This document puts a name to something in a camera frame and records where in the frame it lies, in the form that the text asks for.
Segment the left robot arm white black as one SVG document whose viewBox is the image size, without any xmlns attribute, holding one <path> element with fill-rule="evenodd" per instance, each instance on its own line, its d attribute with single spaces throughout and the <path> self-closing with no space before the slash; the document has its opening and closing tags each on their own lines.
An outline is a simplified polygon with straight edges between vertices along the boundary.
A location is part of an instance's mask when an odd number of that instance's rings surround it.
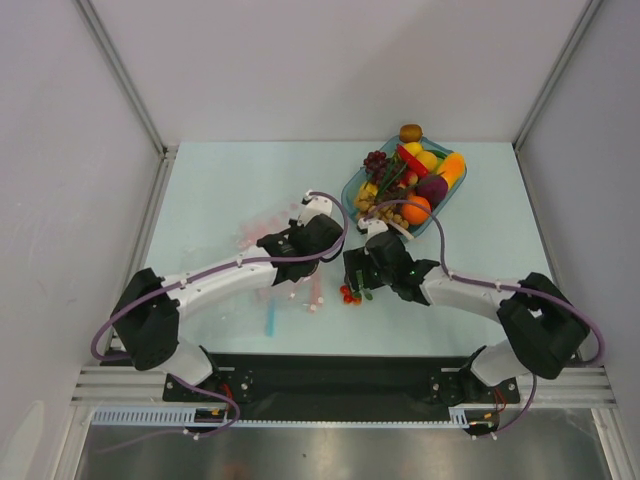
<svg viewBox="0 0 640 480">
<path fill-rule="evenodd" d="M 292 220 L 231 260 L 196 273 L 161 277 L 145 268 L 133 275 L 112 317 L 133 367 L 159 369 L 185 381 L 199 400 L 214 397 L 220 376 L 204 348 L 179 336 L 180 325 L 222 300 L 241 293 L 296 283 L 311 276 L 345 232 L 326 214 L 306 222 Z"/>
</svg>

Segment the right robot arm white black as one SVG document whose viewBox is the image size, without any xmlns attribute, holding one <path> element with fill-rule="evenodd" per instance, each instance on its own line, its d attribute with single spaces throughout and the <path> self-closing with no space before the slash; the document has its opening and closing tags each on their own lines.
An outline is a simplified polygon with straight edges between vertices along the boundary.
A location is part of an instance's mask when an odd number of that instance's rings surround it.
<svg viewBox="0 0 640 480">
<path fill-rule="evenodd" d="M 402 300 L 451 307 L 499 324 L 506 339 L 477 349 L 461 369 L 469 400 L 484 401 L 502 382 L 524 374 L 556 379 L 590 328 L 546 276 L 512 284 L 460 280 L 436 260 L 414 259 L 393 233 L 374 235 L 343 253 L 345 283 L 359 293 L 388 287 Z"/>
</svg>

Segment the red cherry tomatoes with leaves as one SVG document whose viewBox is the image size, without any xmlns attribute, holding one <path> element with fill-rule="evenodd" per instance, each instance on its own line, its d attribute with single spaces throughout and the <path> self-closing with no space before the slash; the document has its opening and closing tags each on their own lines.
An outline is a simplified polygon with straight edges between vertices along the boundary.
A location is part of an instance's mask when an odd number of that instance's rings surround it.
<svg viewBox="0 0 640 480">
<path fill-rule="evenodd" d="M 354 290 L 344 284 L 340 287 L 344 304 L 361 305 L 364 301 L 372 301 L 373 295 L 368 290 Z"/>
</svg>

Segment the clear zip bag pink zipper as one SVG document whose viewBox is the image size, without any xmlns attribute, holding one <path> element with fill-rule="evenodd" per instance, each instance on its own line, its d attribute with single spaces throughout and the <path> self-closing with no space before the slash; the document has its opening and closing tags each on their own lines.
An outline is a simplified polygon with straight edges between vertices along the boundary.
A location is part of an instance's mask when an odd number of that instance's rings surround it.
<svg viewBox="0 0 640 480">
<path fill-rule="evenodd" d="M 273 337 L 267 337 L 265 335 L 267 306 L 254 297 L 259 289 L 262 288 L 226 295 L 216 302 L 203 306 L 189 306 L 186 310 L 188 318 L 180 327 L 181 334 L 201 344 L 218 340 L 232 342 L 273 338 L 277 333 L 279 319 L 286 312 L 308 313 L 299 305 L 285 306 L 283 300 L 278 300 L 275 334 Z"/>
</svg>

